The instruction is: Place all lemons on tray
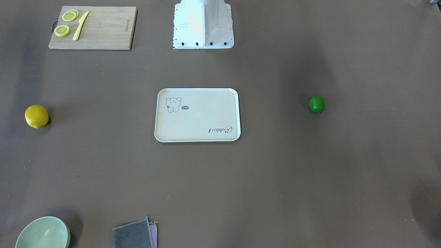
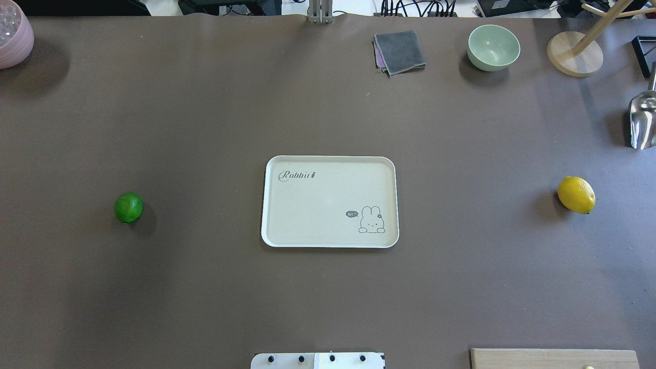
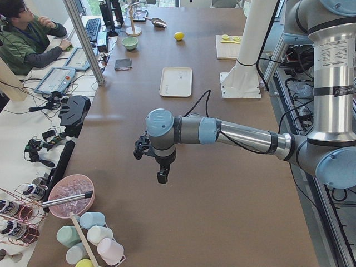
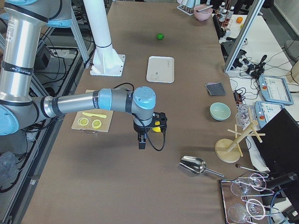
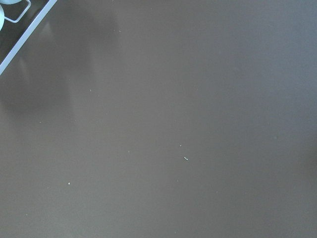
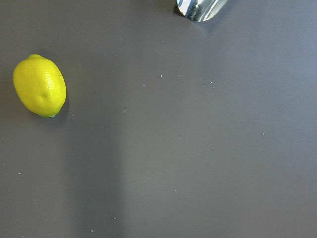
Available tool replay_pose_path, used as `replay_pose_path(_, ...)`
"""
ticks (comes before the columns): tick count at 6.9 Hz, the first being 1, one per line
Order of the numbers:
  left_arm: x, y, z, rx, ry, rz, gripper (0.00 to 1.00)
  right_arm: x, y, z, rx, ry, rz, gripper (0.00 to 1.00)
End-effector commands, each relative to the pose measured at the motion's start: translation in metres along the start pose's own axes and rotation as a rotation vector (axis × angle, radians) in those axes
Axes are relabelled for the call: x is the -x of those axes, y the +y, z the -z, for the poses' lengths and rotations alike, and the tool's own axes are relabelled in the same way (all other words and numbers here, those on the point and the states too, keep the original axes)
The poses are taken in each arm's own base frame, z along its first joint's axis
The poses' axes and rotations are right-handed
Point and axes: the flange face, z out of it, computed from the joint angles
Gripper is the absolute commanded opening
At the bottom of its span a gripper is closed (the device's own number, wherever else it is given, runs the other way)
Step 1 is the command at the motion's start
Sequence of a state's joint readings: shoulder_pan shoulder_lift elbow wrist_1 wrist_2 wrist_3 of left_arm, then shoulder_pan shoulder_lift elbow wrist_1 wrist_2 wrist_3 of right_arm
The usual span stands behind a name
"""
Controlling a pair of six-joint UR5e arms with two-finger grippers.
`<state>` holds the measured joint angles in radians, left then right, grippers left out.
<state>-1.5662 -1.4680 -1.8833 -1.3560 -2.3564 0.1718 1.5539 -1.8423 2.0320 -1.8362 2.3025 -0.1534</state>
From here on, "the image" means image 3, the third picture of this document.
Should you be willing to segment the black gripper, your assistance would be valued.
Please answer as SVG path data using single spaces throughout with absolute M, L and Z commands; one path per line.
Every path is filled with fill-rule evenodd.
M 133 151 L 135 159 L 140 160 L 143 155 L 154 157 L 155 161 L 160 165 L 157 172 L 157 180 L 159 184 L 168 183 L 168 175 L 170 171 L 170 165 L 176 159 L 175 145 L 172 145 L 167 150 L 157 150 L 150 142 L 150 137 L 147 131 L 144 131 L 143 135 L 135 142 L 135 149 Z

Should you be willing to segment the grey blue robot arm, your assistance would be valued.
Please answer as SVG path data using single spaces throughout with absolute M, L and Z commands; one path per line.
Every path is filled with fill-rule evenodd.
M 146 135 L 134 156 L 152 156 L 159 183 L 168 180 L 176 144 L 223 142 L 275 155 L 336 188 L 355 186 L 352 108 L 355 61 L 354 1 L 287 1 L 284 34 L 289 42 L 314 45 L 313 130 L 298 136 L 264 131 L 212 117 L 174 116 L 159 108 L 146 116 Z

